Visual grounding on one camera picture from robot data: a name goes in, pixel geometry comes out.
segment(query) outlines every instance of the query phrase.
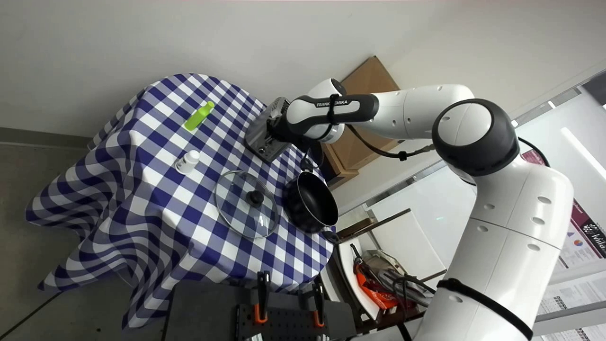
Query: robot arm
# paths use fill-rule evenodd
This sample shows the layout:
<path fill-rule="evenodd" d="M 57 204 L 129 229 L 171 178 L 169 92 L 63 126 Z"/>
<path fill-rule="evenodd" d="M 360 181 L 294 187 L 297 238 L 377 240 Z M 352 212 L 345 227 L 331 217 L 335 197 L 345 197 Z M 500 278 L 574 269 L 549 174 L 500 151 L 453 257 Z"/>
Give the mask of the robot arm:
<path fill-rule="evenodd" d="M 474 98 L 464 85 L 430 85 L 405 90 L 373 94 L 341 94 L 337 83 L 328 79 L 294 98 L 284 108 L 282 126 L 288 132 L 284 140 L 305 136 L 320 142 L 335 142 L 343 125 L 360 125 L 390 138 L 432 138 L 436 117 L 453 102 Z"/>
<path fill-rule="evenodd" d="M 341 136 L 343 123 L 352 123 L 394 138 L 430 136 L 439 157 L 477 185 L 447 280 L 415 339 L 528 339 L 525 333 L 534 323 L 564 244 L 570 180 L 523 161 L 509 117 L 496 104 L 472 98 L 468 87 L 438 85 L 330 100 L 331 94 L 341 92 L 333 81 L 324 81 L 309 96 L 292 100 L 271 123 L 273 130 L 280 130 L 282 140 L 331 142 Z"/>

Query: frying pan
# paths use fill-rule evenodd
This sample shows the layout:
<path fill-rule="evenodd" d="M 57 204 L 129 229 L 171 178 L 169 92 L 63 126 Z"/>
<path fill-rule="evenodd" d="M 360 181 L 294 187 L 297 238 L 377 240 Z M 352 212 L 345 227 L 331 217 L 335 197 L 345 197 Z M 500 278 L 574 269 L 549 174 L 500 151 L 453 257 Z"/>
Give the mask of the frying pan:
<path fill-rule="evenodd" d="M 282 202 L 290 221 L 307 233 L 318 233 L 339 219 L 339 208 L 328 185 L 309 170 L 290 181 Z"/>

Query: gray floor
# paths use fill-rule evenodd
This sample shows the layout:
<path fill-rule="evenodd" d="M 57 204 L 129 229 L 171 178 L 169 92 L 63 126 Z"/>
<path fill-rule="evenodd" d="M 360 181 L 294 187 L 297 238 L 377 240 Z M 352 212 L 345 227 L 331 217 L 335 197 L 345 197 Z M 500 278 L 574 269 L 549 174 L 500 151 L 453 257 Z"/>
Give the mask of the gray floor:
<path fill-rule="evenodd" d="M 49 180 L 83 155 L 83 147 L 72 145 L 78 140 L 68 144 L 63 140 L 57 145 L 30 142 L 15 144 L 0 138 L 0 335 L 55 295 L 36 286 L 78 244 L 72 231 L 27 223 L 25 206 Z M 64 291 L 6 339 L 161 339 L 165 320 L 136 331 L 121 331 L 129 295 L 131 289 L 117 278 Z"/>

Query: table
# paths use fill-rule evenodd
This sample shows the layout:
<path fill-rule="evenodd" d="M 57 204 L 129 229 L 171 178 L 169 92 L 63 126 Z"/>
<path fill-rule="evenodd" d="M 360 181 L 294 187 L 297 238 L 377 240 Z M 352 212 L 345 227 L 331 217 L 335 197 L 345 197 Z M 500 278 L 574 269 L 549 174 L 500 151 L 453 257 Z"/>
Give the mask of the table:
<path fill-rule="evenodd" d="M 189 132 L 186 119 L 214 102 Z M 212 202 L 225 170 L 242 168 L 277 198 L 299 172 L 303 153 L 286 149 L 271 164 L 244 147 L 246 126 L 263 104 L 244 89 L 205 73 L 176 73 L 131 98 L 93 138 L 83 159 L 32 198 L 27 219 L 70 227 L 82 236 L 42 287 L 68 289 L 127 270 L 133 295 L 125 327 L 163 316 L 180 280 L 246 280 L 269 270 L 273 286 L 295 289 L 316 276 L 333 246 L 307 234 L 278 210 L 278 229 L 246 238 L 229 229 Z M 201 151 L 191 172 L 174 162 Z"/>

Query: yellow-green object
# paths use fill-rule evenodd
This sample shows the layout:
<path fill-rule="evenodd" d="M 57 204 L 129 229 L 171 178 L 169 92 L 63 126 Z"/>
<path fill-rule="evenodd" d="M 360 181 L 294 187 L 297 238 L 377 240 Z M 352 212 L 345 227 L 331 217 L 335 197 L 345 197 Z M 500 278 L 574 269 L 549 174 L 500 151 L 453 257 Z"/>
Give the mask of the yellow-green object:
<path fill-rule="evenodd" d="M 184 126 L 193 132 L 195 128 L 199 128 L 206 117 L 210 115 L 210 111 L 214 109 L 214 102 L 205 102 L 201 108 L 197 108 L 193 111 L 193 115 L 184 123 Z"/>

